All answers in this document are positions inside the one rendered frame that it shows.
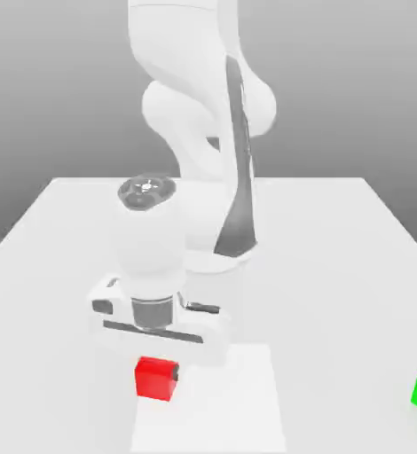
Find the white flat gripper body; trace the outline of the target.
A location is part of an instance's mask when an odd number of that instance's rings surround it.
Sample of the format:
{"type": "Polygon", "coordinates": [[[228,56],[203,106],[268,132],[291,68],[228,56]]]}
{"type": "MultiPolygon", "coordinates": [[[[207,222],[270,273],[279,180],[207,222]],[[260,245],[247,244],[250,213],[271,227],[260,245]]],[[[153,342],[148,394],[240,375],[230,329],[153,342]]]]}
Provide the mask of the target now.
{"type": "Polygon", "coordinates": [[[132,358],[150,356],[178,362],[183,366],[220,365],[230,342],[230,316],[226,313],[183,313],[169,327],[172,332],[199,335],[202,342],[160,337],[145,332],[132,333],[106,328],[108,316],[88,315],[88,331],[93,340],[113,352],[132,358]]]}

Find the small red cube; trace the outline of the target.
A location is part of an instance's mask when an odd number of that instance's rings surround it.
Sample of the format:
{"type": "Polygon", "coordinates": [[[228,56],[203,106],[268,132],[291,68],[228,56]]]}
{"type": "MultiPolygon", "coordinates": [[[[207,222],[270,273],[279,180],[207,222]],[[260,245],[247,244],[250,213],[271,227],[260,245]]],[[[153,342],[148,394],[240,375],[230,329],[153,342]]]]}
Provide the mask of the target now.
{"type": "Polygon", "coordinates": [[[169,402],[178,382],[179,369],[177,362],[141,356],[134,371],[137,395],[169,402]]]}

